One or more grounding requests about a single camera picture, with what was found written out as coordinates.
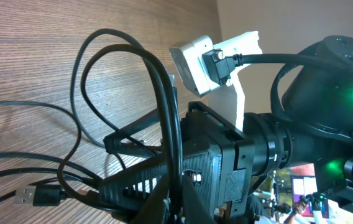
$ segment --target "computer monitor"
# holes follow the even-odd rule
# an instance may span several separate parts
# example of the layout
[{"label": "computer monitor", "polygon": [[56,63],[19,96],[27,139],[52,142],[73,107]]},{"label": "computer monitor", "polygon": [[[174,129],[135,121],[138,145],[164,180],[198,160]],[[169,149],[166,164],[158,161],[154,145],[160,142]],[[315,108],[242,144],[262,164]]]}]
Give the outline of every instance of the computer monitor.
[{"label": "computer monitor", "polygon": [[[293,202],[300,200],[301,195],[308,195],[318,191],[316,185],[316,177],[314,176],[292,176],[291,192],[293,194]],[[329,218],[328,200],[320,203],[321,214],[323,218]],[[309,203],[308,208],[301,214],[304,217],[313,217],[313,206]]]}]

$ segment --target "wooden surface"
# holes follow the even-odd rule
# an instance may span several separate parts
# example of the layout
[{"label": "wooden surface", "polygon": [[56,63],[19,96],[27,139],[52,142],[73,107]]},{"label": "wooden surface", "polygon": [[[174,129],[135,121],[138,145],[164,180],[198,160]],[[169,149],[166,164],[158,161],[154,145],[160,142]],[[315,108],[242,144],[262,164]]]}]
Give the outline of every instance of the wooden surface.
[{"label": "wooden surface", "polygon": [[[168,47],[203,34],[221,40],[215,0],[70,0],[0,1],[0,100],[35,100],[70,109],[69,86],[74,59],[84,39],[100,28],[119,29],[134,36],[154,53],[169,73],[177,74]],[[101,47],[123,42],[104,36],[90,45],[80,65]],[[176,79],[181,114],[197,100]],[[87,91],[95,106],[122,127],[155,108],[154,91],[141,59],[127,53],[102,58],[91,70]],[[98,141],[112,132],[89,110],[80,88],[76,105],[85,127]],[[0,151],[39,152],[65,157],[75,141],[75,126],[64,114],[29,106],[0,106]],[[156,125],[136,136],[158,145]],[[141,161],[122,156],[128,166]],[[121,168],[104,149],[83,140],[72,161],[101,177]],[[16,167],[53,167],[50,162],[2,159],[0,170]],[[0,178],[0,195],[20,185],[52,175],[22,174]],[[82,186],[73,184],[75,189]],[[67,200],[57,208],[0,204],[0,223],[113,223],[110,215]]]}]

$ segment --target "black cable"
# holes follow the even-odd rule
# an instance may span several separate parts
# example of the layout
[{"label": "black cable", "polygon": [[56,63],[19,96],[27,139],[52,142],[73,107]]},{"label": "black cable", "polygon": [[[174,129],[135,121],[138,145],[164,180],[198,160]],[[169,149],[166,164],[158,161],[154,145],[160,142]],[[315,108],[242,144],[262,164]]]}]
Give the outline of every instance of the black cable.
[{"label": "black cable", "polygon": [[251,196],[255,191],[257,191],[263,183],[265,183],[265,180],[268,178],[269,173],[265,175],[261,175],[257,181],[250,187],[248,197]]},{"label": "black cable", "polygon": [[[100,29],[97,30],[95,32],[93,32],[90,36],[88,36],[88,38],[83,42],[83,45],[80,47],[80,50],[78,51],[76,60],[75,60],[75,64],[73,67],[73,72],[71,74],[71,83],[70,83],[70,105],[71,105],[71,111],[72,113],[75,115],[76,120],[78,122],[78,124],[81,127],[81,130],[83,131],[83,133],[87,136],[87,138],[95,145],[104,148],[104,144],[101,144],[99,142],[97,142],[97,140],[94,139],[94,137],[92,137],[89,132],[87,132],[87,130],[84,128],[84,126],[82,125],[82,123],[80,122],[80,120],[78,119],[78,115],[77,115],[77,110],[76,110],[76,106],[75,106],[75,99],[74,99],[74,92],[75,92],[75,83],[76,83],[76,78],[77,78],[77,71],[78,71],[78,67],[80,65],[81,62],[81,58],[83,57],[84,51],[85,49],[88,47],[89,43],[91,43],[95,38],[99,37],[100,35],[103,34],[109,34],[109,35],[113,35],[116,37],[120,37],[122,39],[124,39],[125,41],[127,41],[128,43],[134,45],[134,46],[138,46],[140,48],[143,49],[143,47],[141,46],[141,44],[135,40],[133,37],[131,37],[130,35],[118,31],[118,30],[114,30],[114,29]],[[151,66],[151,64],[149,64],[148,62],[145,62],[146,68],[148,70],[149,73],[153,73],[156,74],[156,71],[154,70],[153,66]],[[96,110],[95,114],[100,114],[100,118],[103,118],[104,116]],[[131,142],[133,142],[134,144],[136,144],[137,146],[140,146],[144,149],[147,149],[150,153],[152,153],[153,155],[155,155],[155,152],[151,151],[149,148],[147,148],[145,145],[143,145],[141,142],[139,142],[138,140],[132,138],[131,136],[123,133],[118,127],[116,127],[116,125],[112,124],[110,121],[106,120],[105,122],[108,126],[110,126],[111,128],[113,128],[113,130],[115,130],[115,132],[121,134],[123,137],[127,138],[128,140],[130,140]],[[123,168],[125,168],[125,165],[122,161],[122,159],[116,155],[117,159],[120,161],[121,165],[123,166]]]},{"label": "black cable", "polygon": [[[318,48],[318,45],[320,42],[314,43],[310,45],[309,47],[303,49],[301,52],[298,53],[298,55],[307,55],[307,56],[315,56],[316,55],[316,49]],[[282,104],[280,103],[280,99],[278,97],[278,84],[280,80],[291,70],[293,70],[297,65],[295,64],[285,64],[280,71],[277,73],[273,83],[272,87],[270,89],[270,109],[272,113],[286,121],[291,121],[291,118],[285,113],[283,110]]]},{"label": "black cable", "polygon": [[[14,175],[14,174],[28,174],[28,173],[44,173],[44,174],[56,174],[57,169],[52,168],[43,168],[43,167],[26,167],[26,168],[16,168],[16,169],[8,169],[0,171],[0,177],[5,177],[7,175]],[[65,177],[73,178],[74,180],[80,181],[94,189],[98,189],[98,183],[95,182],[93,179],[88,179],[84,177],[80,177],[77,174],[65,171],[63,173]]]},{"label": "black cable", "polygon": [[[30,153],[30,152],[0,152],[0,159],[5,159],[5,158],[26,158],[26,159],[40,159],[44,161],[51,161],[51,162],[57,162],[57,163],[62,162],[62,159],[59,159],[57,157]],[[100,176],[91,172],[87,168],[84,168],[78,164],[75,164],[74,162],[67,162],[66,165],[82,172],[83,174],[87,175],[88,177],[91,177],[96,181],[102,180]]]},{"label": "black cable", "polygon": [[126,164],[125,164],[124,161],[122,160],[121,156],[120,156],[118,153],[116,153],[116,152],[113,152],[112,154],[113,154],[113,155],[116,157],[116,159],[119,161],[119,163],[120,163],[122,169],[126,169],[126,168],[127,168],[127,167],[126,167]]},{"label": "black cable", "polygon": [[101,209],[101,210],[105,210],[108,212],[119,212],[121,210],[120,207],[116,206],[116,205],[104,205],[101,204],[97,201],[92,201],[90,199],[85,198],[84,196],[80,195],[78,192],[76,192],[74,189],[72,189],[67,183],[66,180],[63,178],[63,169],[65,168],[68,160],[70,159],[70,157],[75,153],[75,151],[77,150],[80,141],[81,141],[81,129],[80,126],[78,125],[78,122],[76,120],[76,118],[67,110],[59,107],[59,106],[55,106],[55,105],[51,105],[48,103],[39,103],[39,102],[34,102],[34,101],[0,101],[0,105],[29,105],[29,106],[43,106],[43,107],[48,107],[48,108],[53,108],[56,110],[59,110],[65,114],[67,114],[71,119],[73,119],[73,121],[76,123],[77,125],[77,139],[76,142],[73,146],[73,148],[71,149],[71,151],[69,152],[69,154],[66,156],[66,158],[64,160],[62,160],[62,162],[59,165],[58,171],[57,171],[57,177],[58,177],[58,181],[59,184],[62,186],[63,189],[65,189],[65,191],[71,195],[72,197],[74,197],[75,199],[79,200],[81,203],[84,203],[88,206],[97,208],[97,209]]},{"label": "black cable", "polygon": [[[73,177],[65,177],[66,180],[76,180],[74,179]],[[43,185],[43,184],[49,184],[49,183],[52,183],[52,182],[57,182],[58,181],[58,178],[57,177],[52,177],[52,178],[49,178],[49,179],[45,179],[45,180],[40,180],[40,181],[37,181],[37,182],[34,182],[34,183],[31,183],[31,184],[28,184],[28,185],[34,185],[34,186],[37,186],[37,185]],[[0,197],[0,203],[15,196],[16,194],[16,190],[12,191],[12,192],[9,192],[3,196]]]},{"label": "black cable", "polygon": [[[89,70],[94,63],[99,60],[103,55],[110,52],[130,52],[141,56],[150,62],[158,72],[157,74],[149,73],[150,79],[154,86],[154,92],[157,100],[158,115],[160,117],[160,124],[162,128],[163,144],[167,150],[167,171],[170,174],[170,197],[172,202],[178,210],[180,206],[179,199],[181,192],[181,163],[182,163],[182,141],[181,141],[181,129],[179,123],[179,113],[177,100],[174,95],[174,91],[171,85],[171,81],[168,77],[167,71],[165,70],[159,59],[151,54],[150,52],[128,44],[115,44],[104,47],[97,52],[87,63],[83,74],[81,76],[81,93],[83,98],[87,102],[88,106],[94,111],[94,113],[101,118],[105,123],[108,123],[107,119],[103,117],[99,111],[90,102],[86,93],[86,78]],[[66,158],[69,159],[74,152],[71,152]]]},{"label": "black cable", "polygon": [[257,55],[243,55],[242,61],[244,64],[248,63],[286,63],[292,65],[304,65],[329,72],[338,72],[341,70],[352,70],[343,63],[317,58],[307,55],[297,54],[257,54]]}]

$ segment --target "usb connector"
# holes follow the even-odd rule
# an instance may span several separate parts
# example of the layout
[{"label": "usb connector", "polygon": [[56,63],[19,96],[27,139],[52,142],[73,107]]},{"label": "usb connector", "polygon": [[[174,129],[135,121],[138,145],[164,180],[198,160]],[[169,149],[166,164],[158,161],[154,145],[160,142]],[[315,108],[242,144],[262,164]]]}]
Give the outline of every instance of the usb connector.
[{"label": "usb connector", "polygon": [[60,185],[23,186],[16,190],[15,204],[33,206],[58,206],[67,198]]}]

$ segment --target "cable plug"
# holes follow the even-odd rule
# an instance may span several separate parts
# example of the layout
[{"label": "cable plug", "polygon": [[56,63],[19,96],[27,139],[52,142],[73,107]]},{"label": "cable plug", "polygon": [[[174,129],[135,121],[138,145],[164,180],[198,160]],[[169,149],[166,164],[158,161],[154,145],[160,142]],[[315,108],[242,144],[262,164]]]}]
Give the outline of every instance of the cable plug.
[{"label": "cable plug", "polygon": [[16,190],[15,204],[35,207],[58,206],[67,194],[60,185],[23,186]]},{"label": "cable plug", "polygon": [[225,57],[222,50],[212,49],[202,56],[210,79],[218,85],[225,84],[233,70],[243,65],[242,54]]}]

